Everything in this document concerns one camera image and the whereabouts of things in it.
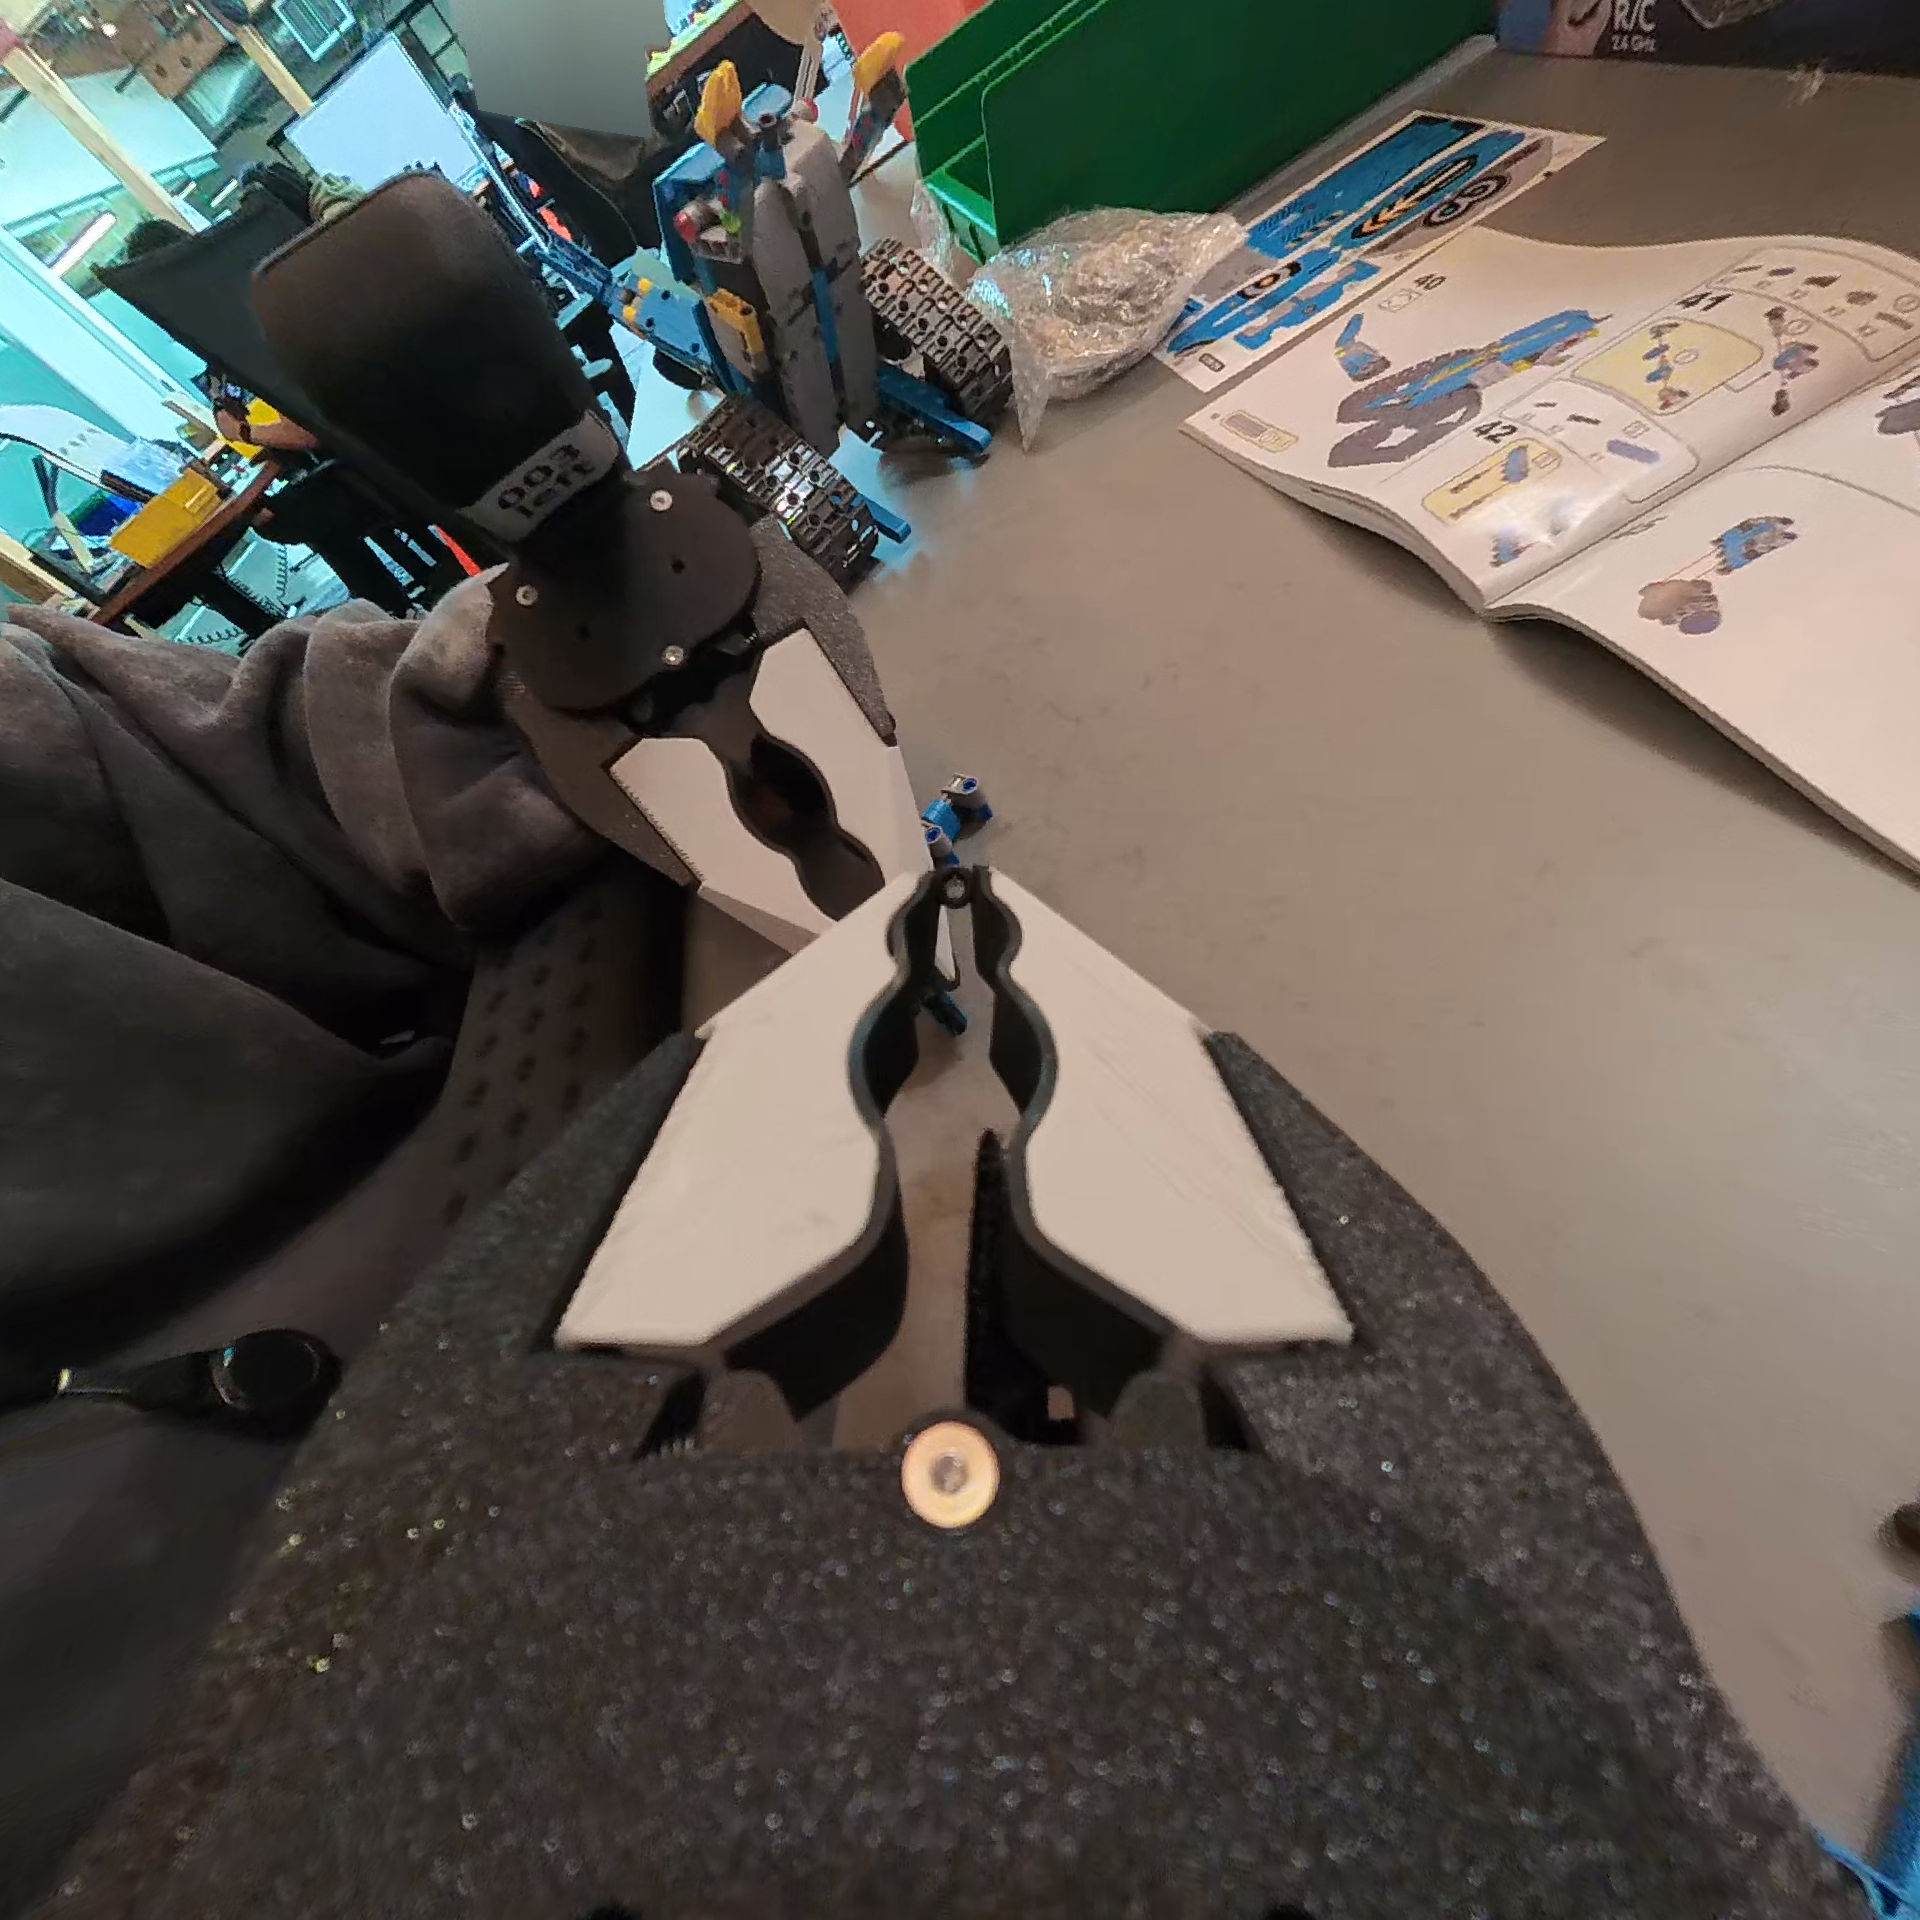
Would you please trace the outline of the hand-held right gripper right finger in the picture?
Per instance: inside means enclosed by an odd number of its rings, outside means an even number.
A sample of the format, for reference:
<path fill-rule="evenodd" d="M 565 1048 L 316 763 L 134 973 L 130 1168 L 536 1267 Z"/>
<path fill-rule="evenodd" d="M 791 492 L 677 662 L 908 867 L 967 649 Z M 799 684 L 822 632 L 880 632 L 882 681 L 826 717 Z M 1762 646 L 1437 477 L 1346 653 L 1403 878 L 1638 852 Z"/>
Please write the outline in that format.
<path fill-rule="evenodd" d="M 1221 1036 L 1034 892 L 960 870 L 1012 1130 L 975 1149 L 962 1411 L 1016 1450 L 1255 1450 L 1235 1373 L 1352 1315 Z"/>

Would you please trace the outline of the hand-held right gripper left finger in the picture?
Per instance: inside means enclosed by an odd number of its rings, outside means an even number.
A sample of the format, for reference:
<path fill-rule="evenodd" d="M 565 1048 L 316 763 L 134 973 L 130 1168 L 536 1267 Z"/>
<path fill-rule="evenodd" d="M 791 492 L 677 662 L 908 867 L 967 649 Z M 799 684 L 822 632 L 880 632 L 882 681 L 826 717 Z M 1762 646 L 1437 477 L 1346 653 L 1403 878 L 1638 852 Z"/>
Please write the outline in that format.
<path fill-rule="evenodd" d="M 690 1036 L 557 1354 L 762 1376 L 796 1420 L 882 1355 L 908 1280 L 884 1114 L 919 1064 L 938 938 L 938 875 L 890 880 Z"/>

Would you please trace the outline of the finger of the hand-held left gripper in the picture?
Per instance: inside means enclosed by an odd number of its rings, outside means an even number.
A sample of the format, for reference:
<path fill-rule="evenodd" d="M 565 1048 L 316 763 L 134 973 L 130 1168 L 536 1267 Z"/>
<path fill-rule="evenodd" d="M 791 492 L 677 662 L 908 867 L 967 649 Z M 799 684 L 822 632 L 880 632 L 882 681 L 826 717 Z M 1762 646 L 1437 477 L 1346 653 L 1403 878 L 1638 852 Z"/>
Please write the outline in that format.
<path fill-rule="evenodd" d="M 698 737 L 646 737 L 607 773 L 694 880 L 698 896 L 796 953 L 878 893 L 878 864 L 798 781 L 728 763 Z"/>
<path fill-rule="evenodd" d="M 810 632 L 762 651 L 748 706 L 758 737 L 806 769 L 820 792 L 810 813 L 836 845 L 856 848 L 880 880 L 920 880 L 931 870 L 926 825 L 898 746 L 880 739 Z"/>

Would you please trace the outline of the pile of building brick pieces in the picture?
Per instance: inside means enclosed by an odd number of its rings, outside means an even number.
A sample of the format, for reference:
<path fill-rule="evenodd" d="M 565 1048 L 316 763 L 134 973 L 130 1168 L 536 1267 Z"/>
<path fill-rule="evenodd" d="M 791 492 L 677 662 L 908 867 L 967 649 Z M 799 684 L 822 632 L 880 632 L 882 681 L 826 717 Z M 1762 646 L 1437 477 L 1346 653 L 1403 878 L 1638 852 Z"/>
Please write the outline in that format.
<path fill-rule="evenodd" d="M 1918 1497 L 1892 1508 L 1883 1536 L 1900 1552 L 1912 1574 L 1910 1605 L 1895 1622 L 1901 1652 L 1910 1654 L 1910 1702 L 1904 1738 L 1890 1768 L 1878 1824 L 1866 1857 L 1822 1835 L 1822 1848 L 1853 1880 L 1867 1909 L 1878 1917 L 1918 1917 Z"/>

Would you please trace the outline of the person's left forearm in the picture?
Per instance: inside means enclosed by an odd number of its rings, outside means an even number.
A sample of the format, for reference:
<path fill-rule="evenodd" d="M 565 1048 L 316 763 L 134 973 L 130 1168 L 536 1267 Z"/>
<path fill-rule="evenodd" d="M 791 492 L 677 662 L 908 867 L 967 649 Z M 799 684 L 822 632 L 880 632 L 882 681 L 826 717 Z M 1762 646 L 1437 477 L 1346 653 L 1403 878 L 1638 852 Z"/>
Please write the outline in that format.
<path fill-rule="evenodd" d="M 607 864 L 504 714 L 492 578 L 349 601 L 243 657 L 54 609 L 5 620 L 5 873 L 168 934 L 318 915 L 453 966 Z"/>

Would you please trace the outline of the white board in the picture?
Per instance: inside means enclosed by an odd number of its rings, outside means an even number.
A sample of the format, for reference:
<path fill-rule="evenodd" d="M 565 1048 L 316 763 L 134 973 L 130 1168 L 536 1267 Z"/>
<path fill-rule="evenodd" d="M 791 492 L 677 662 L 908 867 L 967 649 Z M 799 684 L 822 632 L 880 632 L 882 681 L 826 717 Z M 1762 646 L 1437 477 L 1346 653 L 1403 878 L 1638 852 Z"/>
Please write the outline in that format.
<path fill-rule="evenodd" d="M 284 142 L 311 173 L 364 193 L 406 173 L 442 173 L 462 190 L 485 176 L 474 139 L 392 35 L 335 78 Z"/>

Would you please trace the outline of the yellow box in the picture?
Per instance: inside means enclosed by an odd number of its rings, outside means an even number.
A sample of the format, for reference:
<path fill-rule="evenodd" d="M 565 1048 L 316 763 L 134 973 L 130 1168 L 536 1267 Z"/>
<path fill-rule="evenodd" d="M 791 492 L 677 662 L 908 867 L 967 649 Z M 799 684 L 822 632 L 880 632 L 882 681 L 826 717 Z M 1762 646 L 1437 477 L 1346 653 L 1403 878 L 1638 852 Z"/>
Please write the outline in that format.
<path fill-rule="evenodd" d="M 223 489 L 218 481 L 203 472 L 181 472 L 168 488 L 114 529 L 109 549 L 139 570 L 152 570 L 197 540 L 222 505 Z"/>

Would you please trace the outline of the blue tracked toy vehicle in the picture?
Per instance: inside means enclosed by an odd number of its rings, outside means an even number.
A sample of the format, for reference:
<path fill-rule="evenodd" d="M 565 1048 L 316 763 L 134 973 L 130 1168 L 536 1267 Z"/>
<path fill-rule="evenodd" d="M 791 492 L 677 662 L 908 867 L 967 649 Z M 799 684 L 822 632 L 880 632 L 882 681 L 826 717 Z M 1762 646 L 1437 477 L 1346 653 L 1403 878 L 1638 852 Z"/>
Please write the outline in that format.
<path fill-rule="evenodd" d="M 776 521 L 839 586 L 909 525 L 835 465 L 845 436 L 991 450 L 1015 400 L 998 326 L 920 252 L 859 240 L 852 181 L 906 108 L 902 37 L 852 61 L 847 132 L 775 85 L 742 91 L 731 61 L 704 83 L 694 142 L 656 179 L 669 283 L 640 281 L 621 324 L 656 370 L 710 411 L 672 445 L 749 521 Z"/>

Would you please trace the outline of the black round object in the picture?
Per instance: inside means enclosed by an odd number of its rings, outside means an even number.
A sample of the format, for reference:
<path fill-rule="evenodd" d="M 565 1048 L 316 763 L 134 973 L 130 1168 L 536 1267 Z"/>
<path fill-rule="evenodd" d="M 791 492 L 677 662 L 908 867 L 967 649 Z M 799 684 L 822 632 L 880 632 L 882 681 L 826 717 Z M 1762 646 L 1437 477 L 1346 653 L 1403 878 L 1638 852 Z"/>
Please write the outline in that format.
<path fill-rule="evenodd" d="M 308 1428 L 342 1379 L 334 1349 L 298 1329 L 263 1329 L 222 1347 L 117 1368 L 66 1368 L 54 1402 L 260 1438 Z"/>

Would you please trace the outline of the clear plastic bag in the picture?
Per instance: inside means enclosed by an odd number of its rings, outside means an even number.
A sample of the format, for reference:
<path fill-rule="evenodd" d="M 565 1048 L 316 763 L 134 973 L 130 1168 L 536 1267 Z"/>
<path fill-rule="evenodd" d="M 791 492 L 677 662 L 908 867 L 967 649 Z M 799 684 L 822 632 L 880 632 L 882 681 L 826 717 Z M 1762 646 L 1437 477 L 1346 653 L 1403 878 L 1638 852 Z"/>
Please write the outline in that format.
<path fill-rule="evenodd" d="M 1051 409 L 1149 360 L 1244 240 L 1245 225 L 1229 212 L 1095 209 L 984 261 L 965 297 L 1010 350 L 1022 450 L 1039 449 Z"/>

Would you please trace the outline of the orange plastic bin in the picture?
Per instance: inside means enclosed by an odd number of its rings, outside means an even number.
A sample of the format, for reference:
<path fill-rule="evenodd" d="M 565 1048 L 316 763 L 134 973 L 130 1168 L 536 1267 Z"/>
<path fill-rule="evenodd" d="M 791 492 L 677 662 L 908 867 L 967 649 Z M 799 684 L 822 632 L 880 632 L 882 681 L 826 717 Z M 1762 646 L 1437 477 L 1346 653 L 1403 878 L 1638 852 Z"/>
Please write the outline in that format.
<path fill-rule="evenodd" d="M 852 54 L 861 54 L 886 32 L 900 35 L 902 65 L 919 59 L 967 16 L 951 2 L 830 2 L 839 32 Z"/>

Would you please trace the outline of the sticker sheet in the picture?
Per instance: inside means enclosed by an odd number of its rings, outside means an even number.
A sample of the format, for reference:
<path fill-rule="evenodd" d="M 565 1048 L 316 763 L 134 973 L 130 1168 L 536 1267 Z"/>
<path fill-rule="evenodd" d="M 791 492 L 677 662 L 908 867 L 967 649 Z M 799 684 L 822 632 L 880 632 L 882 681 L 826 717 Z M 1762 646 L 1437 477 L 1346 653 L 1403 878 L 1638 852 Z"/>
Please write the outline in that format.
<path fill-rule="evenodd" d="M 1239 249 L 1186 297 L 1157 357 L 1211 394 L 1603 142 L 1563 128 L 1407 113 L 1263 209 Z"/>

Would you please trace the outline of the green plastic bin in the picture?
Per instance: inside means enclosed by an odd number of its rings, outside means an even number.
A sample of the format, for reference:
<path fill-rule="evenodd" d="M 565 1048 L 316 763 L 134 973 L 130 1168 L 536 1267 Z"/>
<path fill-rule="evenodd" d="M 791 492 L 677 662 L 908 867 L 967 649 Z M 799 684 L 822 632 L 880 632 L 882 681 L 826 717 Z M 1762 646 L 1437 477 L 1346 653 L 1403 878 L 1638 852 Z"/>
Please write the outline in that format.
<path fill-rule="evenodd" d="M 1072 212 L 1211 212 L 1495 26 L 1492 2 L 991 2 L 906 68 L 919 176 L 975 261 Z"/>

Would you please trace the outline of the instruction booklet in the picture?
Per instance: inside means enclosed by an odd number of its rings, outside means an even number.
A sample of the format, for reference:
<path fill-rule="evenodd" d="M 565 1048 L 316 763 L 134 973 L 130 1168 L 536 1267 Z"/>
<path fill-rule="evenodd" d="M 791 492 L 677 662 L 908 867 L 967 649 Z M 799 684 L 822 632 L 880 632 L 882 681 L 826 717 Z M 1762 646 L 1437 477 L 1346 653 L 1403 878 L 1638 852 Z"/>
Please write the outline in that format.
<path fill-rule="evenodd" d="M 1847 235 L 1470 228 L 1186 435 L 1584 634 L 1918 854 L 1918 266 Z"/>

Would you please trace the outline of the toy kit box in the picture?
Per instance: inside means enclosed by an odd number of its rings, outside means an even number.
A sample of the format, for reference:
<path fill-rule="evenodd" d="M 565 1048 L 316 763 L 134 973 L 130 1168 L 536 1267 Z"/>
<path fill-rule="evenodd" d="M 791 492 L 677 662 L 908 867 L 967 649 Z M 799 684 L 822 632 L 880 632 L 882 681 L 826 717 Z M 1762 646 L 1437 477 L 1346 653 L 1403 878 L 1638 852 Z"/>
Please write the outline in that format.
<path fill-rule="evenodd" d="M 1496 46 L 1533 58 L 1916 78 L 1916 2 L 1502 2 Z"/>

